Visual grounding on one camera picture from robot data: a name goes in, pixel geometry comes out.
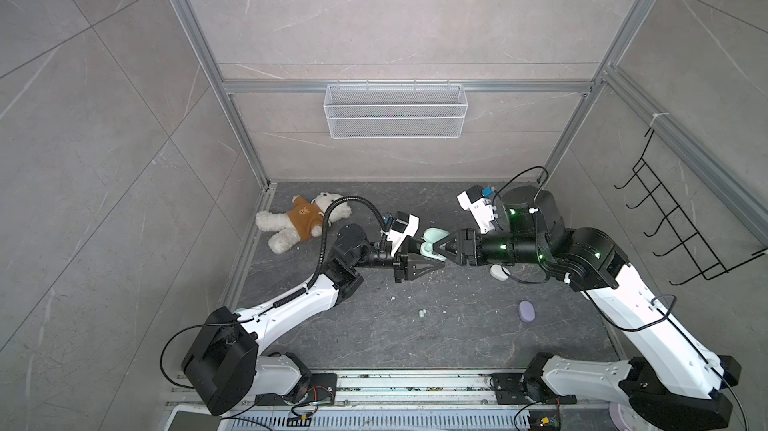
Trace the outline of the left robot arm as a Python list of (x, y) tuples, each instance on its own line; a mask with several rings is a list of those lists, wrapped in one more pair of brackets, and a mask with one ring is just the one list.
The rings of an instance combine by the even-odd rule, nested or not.
[(418, 238), (418, 217), (402, 212), (374, 216), (380, 242), (370, 241), (361, 226), (350, 224), (328, 244), (330, 220), (325, 218), (318, 263), (306, 281), (252, 308), (232, 312), (221, 307), (197, 326), (181, 370), (188, 388), (196, 391), (211, 415), (224, 415), (248, 394), (301, 401), (311, 387), (307, 366), (291, 353), (262, 353), (299, 324), (351, 297), (364, 281), (359, 267), (390, 267), (398, 282), (443, 267), (445, 259), (433, 246), (447, 237), (446, 231), (429, 228)]

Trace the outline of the green earbud charging case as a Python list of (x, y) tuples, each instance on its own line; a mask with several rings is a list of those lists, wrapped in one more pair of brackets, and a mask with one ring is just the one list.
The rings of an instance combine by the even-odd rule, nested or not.
[(446, 257), (437, 253), (434, 250), (434, 245), (448, 235), (449, 232), (446, 230), (440, 228), (427, 228), (423, 233), (423, 242), (419, 248), (420, 255), (434, 260), (445, 261)]

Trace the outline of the white earbud charging case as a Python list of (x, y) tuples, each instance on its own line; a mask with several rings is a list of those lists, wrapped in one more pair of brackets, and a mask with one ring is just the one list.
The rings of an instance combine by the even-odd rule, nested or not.
[(502, 265), (494, 264), (490, 268), (490, 275), (499, 281), (506, 281), (510, 278), (509, 271)]

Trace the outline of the purple earbud charging case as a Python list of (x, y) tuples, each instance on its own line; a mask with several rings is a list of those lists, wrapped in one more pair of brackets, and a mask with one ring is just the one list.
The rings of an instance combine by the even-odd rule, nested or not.
[(524, 323), (531, 323), (536, 319), (536, 311), (530, 301), (520, 301), (517, 310), (519, 319)]

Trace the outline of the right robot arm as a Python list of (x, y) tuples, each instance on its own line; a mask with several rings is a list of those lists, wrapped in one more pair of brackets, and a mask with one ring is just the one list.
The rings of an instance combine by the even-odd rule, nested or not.
[(535, 183), (510, 180), (493, 191), (473, 186), (458, 196), (477, 226), (424, 233), (424, 254), (458, 265), (505, 273), (533, 264), (585, 297), (621, 331), (638, 356), (615, 362), (579, 361), (538, 353), (522, 375), (529, 400), (560, 396), (607, 401), (660, 430), (717, 430), (729, 425), (741, 366), (699, 342), (672, 314), (675, 297), (656, 296), (605, 232), (568, 228), (554, 196)]

